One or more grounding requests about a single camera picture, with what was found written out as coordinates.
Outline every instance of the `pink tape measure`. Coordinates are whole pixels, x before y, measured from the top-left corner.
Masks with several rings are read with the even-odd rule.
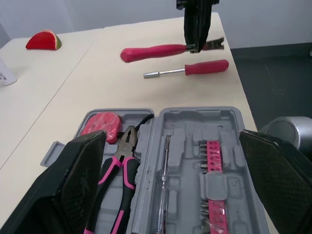
[[[118,140],[118,133],[122,129],[120,117],[113,112],[102,112],[92,116],[83,128],[81,135],[98,130],[106,131],[106,141],[114,144]]]

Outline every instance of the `metal cylinder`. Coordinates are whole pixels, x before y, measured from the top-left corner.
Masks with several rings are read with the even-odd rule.
[[[144,73],[143,76],[144,76],[144,79],[147,79],[147,78],[160,77],[160,74],[159,72],[149,72],[149,73]]]

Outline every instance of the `red screwdriver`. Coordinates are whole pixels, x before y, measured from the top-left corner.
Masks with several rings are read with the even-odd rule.
[[[203,50],[224,50],[221,45],[224,38],[207,41]],[[186,51],[195,51],[194,45],[158,45],[149,48],[125,48],[122,50],[120,57],[124,62],[134,62],[143,59],[161,58],[171,55],[182,54]]]
[[[192,65],[185,65],[184,69],[172,70],[166,72],[149,72],[144,73],[144,78],[155,78],[160,77],[161,75],[167,75],[177,72],[185,72],[185,75],[203,75],[209,73],[218,73],[224,72],[229,67],[229,62],[225,59],[209,62],[200,62]]]

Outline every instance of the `gray tool case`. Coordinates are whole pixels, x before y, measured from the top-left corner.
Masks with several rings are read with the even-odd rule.
[[[120,116],[123,131],[153,114],[150,109],[93,110],[86,115],[75,137],[80,135],[93,115],[107,111]],[[158,117],[141,125],[135,151],[140,167],[126,234],[151,234],[155,230],[167,135],[171,135],[167,234],[202,234],[200,204],[209,198],[225,200],[230,234],[268,234],[264,209],[254,190],[238,139],[240,129],[244,129],[244,123],[240,111],[235,107],[167,108]],[[199,144],[208,140],[218,140],[220,143],[225,179],[220,180],[214,173],[203,174],[200,168]],[[117,143],[106,143],[103,162],[114,155]],[[54,143],[41,165],[51,165],[62,147],[61,143]],[[103,199],[96,234],[110,233],[121,195],[120,170]]]

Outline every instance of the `red handled tool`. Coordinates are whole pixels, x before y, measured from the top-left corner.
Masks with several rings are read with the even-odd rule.
[[[136,145],[137,132],[134,126],[129,126],[120,139],[115,155],[105,160],[102,166],[97,194],[84,234],[94,233],[98,212],[101,208],[104,195],[121,167],[123,171],[122,199],[117,217],[111,229],[111,234],[124,234],[130,216],[131,200],[136,189],[135,177],[137,168],[140,165],[133,155]]]
[[[224,38],[207,41],[202,50],[224,50],[221,45]],[[143,59],[161,58],[171,55],[182,54],[186,51],[195,51],[194,45],[158,45],[149,48],[125,48],[122,50],[120,57],[124,62],[134,62]]]
[[[172,71],[166,71],[166,72],[149,72],[144,73],[144,78],[154,78],[154,77],[160,77],[162,75],[167,75],[171,73],[177,73],[177,72],[185,72],[185,75],[203,75],[203,74],[209,74],[209,73],[218,73],[218,72],[224,72],[229,67],[229,62],[225,59],[217,60],[217,61],[209,61],[209,62],[200,62],[192,65],[185,65],[184,69],[179,70],[172,70]]]

